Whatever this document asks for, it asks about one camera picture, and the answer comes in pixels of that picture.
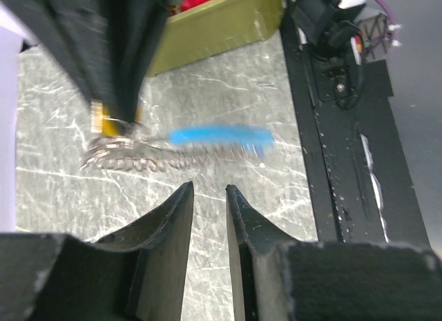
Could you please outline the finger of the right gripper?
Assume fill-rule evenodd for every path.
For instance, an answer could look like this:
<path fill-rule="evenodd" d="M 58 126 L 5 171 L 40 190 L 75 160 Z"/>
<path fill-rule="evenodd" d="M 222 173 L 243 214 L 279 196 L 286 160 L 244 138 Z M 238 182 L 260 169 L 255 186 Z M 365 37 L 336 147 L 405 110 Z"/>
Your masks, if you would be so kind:
<path fill-rule="evenodd" d="M 108 0 L 111 117 L 134 122 L 139 91 L 169 16 L 169 0 Z"/>
<path fill-rule="evenodd" d="M 114 106 L 102 0 L 1 0 L 50 51 L 86 101 Z"/>

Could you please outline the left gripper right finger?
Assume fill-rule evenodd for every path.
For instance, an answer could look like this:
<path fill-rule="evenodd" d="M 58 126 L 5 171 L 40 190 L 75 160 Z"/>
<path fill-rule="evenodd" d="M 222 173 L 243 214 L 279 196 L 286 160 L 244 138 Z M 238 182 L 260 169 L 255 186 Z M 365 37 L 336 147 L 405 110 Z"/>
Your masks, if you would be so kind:
<path fill-rule="evenodd" d="M 303 242 L 226 188 L 237 320 L 440 320 L 441 261 L 406 244 Z"/>

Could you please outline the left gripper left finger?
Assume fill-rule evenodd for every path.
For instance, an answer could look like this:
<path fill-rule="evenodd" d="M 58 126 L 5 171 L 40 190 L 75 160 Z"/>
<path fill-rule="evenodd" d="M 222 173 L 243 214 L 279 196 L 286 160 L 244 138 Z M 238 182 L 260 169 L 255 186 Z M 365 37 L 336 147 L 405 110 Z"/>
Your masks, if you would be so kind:
<path fill-rule="evenodd" d="M 1 235 L 2 320 L 179 320 L 194 188 L 95 243 Z"/>

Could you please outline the metal keyring with small rings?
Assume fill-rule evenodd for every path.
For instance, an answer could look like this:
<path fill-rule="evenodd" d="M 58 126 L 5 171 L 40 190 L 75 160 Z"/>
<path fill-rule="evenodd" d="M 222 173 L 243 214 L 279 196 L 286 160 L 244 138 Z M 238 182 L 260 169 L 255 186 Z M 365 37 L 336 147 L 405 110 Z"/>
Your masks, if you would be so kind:
<path fill-rule="evenodd" d="M 174 146 L 166 140 L 168 134 L 150 136 L 146 127 L 140 124 L 130 136 L 98 135 L 89 143 L 80 168 L 161 172 L 168 168 L 184 170 L 210 161 L 261 158 L 255 151 L 248 153 L 241 146 Z"/>

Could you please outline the light blue key handle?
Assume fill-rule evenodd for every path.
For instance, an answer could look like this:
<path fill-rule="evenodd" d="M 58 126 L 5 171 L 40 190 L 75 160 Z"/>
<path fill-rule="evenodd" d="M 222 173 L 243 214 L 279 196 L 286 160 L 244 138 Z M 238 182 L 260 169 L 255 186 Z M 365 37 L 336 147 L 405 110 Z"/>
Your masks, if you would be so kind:
<path fill-rule="evenodd" d="M 271 131 L 245 124 L 201 124 L 172 130 L 166 140 L 174 146 L 241 146 L 248 153 L 263 157 L 264 149 L 274 145 Z"/>

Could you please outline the yellow key tag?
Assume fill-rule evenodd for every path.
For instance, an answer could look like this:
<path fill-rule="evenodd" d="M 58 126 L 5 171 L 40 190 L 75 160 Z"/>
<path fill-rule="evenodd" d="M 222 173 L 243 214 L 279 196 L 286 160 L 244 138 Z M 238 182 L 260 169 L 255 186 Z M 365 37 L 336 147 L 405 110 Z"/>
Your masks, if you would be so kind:
<path fill-rule="evenodd" d="M 90 131 L 92 134 L 105 137 L 130 136 L 141 123 L 142 110 L 140 107 L 135 112 L 135 121 L 129 123 L 110 116 L 103 103 L 92 100 L 90 103 Z"/>

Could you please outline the olive green plastic bin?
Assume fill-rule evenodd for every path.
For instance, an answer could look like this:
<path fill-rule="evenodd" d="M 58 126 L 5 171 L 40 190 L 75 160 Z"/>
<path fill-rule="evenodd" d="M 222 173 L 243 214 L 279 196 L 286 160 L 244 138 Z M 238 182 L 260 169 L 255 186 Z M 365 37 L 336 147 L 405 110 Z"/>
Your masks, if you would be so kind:
<path fill-rule="evenodd" d="M 284 0 L 210 0 L 169 17 L 148 77 L 255 41 L 279 29 Z"/>

